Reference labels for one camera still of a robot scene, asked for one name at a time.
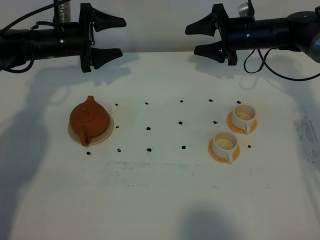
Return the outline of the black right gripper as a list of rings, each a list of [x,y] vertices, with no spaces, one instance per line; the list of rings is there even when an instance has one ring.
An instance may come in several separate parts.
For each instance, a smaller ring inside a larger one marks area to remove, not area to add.
[[[237,50],[245,49],[245,38],[252,34],[254,18],[236,17],[230,18],[223,4],[214,4],[212,13],[201,20],[186,26],[186,35],[207,35],[213,37],[216,27],[219,30],[221,41],[198,45],[194,49],[197,56],[215,60],[218,63],[224,62],[224,56],[229,66],[237,64]]]

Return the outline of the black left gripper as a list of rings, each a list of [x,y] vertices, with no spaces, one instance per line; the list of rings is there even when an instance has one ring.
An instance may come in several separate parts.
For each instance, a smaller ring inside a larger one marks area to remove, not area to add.
[[[64,28],[65,43],[69,56],[79,56],[81,70],[91,71],[91,65],[99,69],[106,63],[123,56],[119,48],[91,48],[94,45],[93,27],[96,32],[111,28],[123,28],[127,25],[124,18],[106,14],[93,9],[90,3],[80,5],[77,22],[60,23]]]

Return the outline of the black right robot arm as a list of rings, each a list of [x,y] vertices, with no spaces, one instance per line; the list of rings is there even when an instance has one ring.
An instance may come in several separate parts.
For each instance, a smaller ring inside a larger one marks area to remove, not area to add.
[[[230,18],[223,4],[214,4],[209,15],[186,27],[186,35],[213,37],[216,31],[220,33],[220,41],[196,46],[195,55],[235,66],[239,50],[278,49],[303,52],[315,62],[320,61],[319,7],[265,20],[255,19],[250,0],[237,10],[239,17]]]

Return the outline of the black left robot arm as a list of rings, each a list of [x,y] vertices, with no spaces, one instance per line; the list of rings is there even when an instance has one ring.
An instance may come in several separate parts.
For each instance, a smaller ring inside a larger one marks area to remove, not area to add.
[[[23,20],[43,11],[54,9],[51,22],[37,21],[30,29],[13,29]],[[99,69],[122,57],[119,48],[95,48],[94,32],[127,25],[121,17],[103,13],[90,3],[81,3],[79,19],[70,21],[70,2],[55,0],[52,4],[32,11],[0,31],[0,69],[21,74],[31,69],[36,60],[78,56],[81,70]]]

